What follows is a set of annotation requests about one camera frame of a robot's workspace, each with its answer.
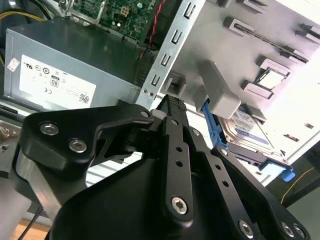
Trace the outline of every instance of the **hard drive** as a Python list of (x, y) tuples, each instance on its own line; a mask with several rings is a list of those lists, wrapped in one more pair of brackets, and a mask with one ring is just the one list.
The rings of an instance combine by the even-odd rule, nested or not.
[(260, 167), (268, 161), (287, 167), (289, 164), (279, 149), (276, 149), (257, 119), (240, 107), (230, 119), (215, 116), (221, 126), (220, 137), (228, 149), (240, 160)]

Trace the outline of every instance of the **blue drive bracket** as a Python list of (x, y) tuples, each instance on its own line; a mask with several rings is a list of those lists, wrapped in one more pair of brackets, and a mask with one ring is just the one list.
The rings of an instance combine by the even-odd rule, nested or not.
[(296, 176), (292, 166), (283, 166), (271, 160), (267, 161), (265, 164), (259, 167), (259, 170), (261, 173), (271, 176), (281, 174), (281, 177), (285, 182), (289, 182)]
[(220, 125), (217, 125), (212, 113), (209, 111), (208, 101), (206, 101), (202, 107), (202, 111), (205, 117), (206, 124), (208, 126), (211, 142), (213, 147), (220, 146), (222, 148), (228, 149), (227, 145), (224, 144), (220, 138), (220, 133), (222, 129)]

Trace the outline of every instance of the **yellow wire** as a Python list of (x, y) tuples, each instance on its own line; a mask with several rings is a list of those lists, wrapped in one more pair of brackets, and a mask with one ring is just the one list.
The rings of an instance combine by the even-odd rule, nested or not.
[[(40, 18), (38, 16), (35, 16), (33, 14), (29, 14), (29, 13), (26, 13), (26, 12), (19, 12), (19, 11), (7, 11), (7, 12), (4, 12), (4, 13), (1, 13), (0, 14), (0, 21), (2, 19), (4, 19), (5, 17), (10, 16), (10, 15), (14, 15), (14, 14), (23, 15), (23, 16), (29, 17), (31, 19), (34, 19), (34, 20), (36, 20), (38, 22), (43, 22), (44, 21), (42, 18)], [(4, 60), (1, 57), (0, 57), (0, 62), (3, 65), (3, 67), (5, 67)]]
[(3, 67), (5, 67), (5, 63), (4, 63), (4, 61), (3, 61), (3, 59), (2, 59), (1, 56), (0, 56), (0, 62), (1, 62), (1, 64), (3, 65)]
[(281, 199), (281, 204), (284, 202), (286, 195), (290, 192), (290, 190), (294, 187), (294, 185), (303, 178), (304, 175), (306, 175), (308, 172), (311, 170), (315, 169), (315, 167), (310, 168), (309, 170), (305, 171), (292, 185), (289, 187), (289, 189), (283, 194), (282, 199)]

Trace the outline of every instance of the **red wire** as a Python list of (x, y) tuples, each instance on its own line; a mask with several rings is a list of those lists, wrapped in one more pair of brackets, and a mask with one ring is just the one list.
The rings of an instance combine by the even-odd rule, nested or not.
[(157, 22), (158, 22), (158, 16), (161, 12), (161, 9), (162, 9), (162, 6), (163, 4), (166, 2), (167, 0), (162, 0), (162, 2), (159, 4), (159, 7), (158, 7), (158, 10), (156, 11), (156, 14), (154, 16), (154, 22), (153, 22), (153, 28), (152, 28), (152, 33), (149, 37), (149, 48), (151, 48), (152, 46), (152, 38), (153, 36), (155, 35), (156, 33), (156, 25), (157, 25)]

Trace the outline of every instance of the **motherboard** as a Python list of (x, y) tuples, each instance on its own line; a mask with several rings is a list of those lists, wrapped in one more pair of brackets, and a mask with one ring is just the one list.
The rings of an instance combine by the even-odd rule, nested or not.
[(156, 0), (75, 0), (73, 10), (90, 18), (98, 17), (104, 6), (99, 24), (137, 42), (143, 40), (146, 27), (152, 21)]

